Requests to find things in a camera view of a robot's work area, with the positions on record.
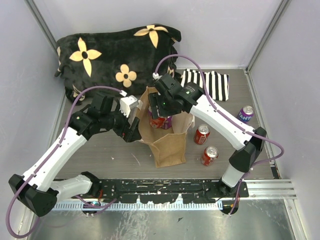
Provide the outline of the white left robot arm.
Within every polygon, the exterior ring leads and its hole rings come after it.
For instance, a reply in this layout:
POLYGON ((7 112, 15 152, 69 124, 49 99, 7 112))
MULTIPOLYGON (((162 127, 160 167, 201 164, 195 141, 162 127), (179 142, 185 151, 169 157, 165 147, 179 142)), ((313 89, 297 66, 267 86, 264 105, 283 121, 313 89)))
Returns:
POLYGON ((139 118, 129 121, 131 112, 142 102, 130 95, 116 99, 100 92, 90 104, 72 113, 54 144, 23 175, 14 174, 8 181, 17 199, 38 217, 47 215, 57 202, 86 195, 101 194, 100 179, 88 171, 74 178, 55 182, 62 167, 92 136, 113 131, 126 143, 139 141, 139 118))

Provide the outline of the brown burlap canvas bag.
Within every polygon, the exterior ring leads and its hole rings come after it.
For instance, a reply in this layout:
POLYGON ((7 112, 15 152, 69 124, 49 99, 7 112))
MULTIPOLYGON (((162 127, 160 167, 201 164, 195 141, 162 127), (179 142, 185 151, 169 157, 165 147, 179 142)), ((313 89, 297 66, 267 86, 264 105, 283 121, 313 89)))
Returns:
POLYGON ((187 131, 194 127, 195 117, 182 112, 172 117, 171 128, 153 128, 148 115, 150 105, 148 96, 156 92, 156 88, 147 87, 140 97, 141 104, 135 114, 139 119, 140 141, 151 149, 156 168, 183 164, 186 162, 187 131))

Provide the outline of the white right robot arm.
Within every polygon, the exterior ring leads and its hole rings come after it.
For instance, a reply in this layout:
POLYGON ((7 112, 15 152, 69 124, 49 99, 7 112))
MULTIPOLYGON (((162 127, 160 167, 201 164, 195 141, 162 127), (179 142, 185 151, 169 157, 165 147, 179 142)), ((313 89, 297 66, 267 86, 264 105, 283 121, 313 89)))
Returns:
POLYGON ((231 197, 237 191, 238 182, 248 173, 264 147, 267 132, 241 122, 213 100, 208 100, 198 84, 185 86, 166 73, 153 74, 156 93, 148 96, 154 118, 169 117, 181 112, 190 113, 221 134, 235 149, 229 165, 219 180, 219 191, 231 197))

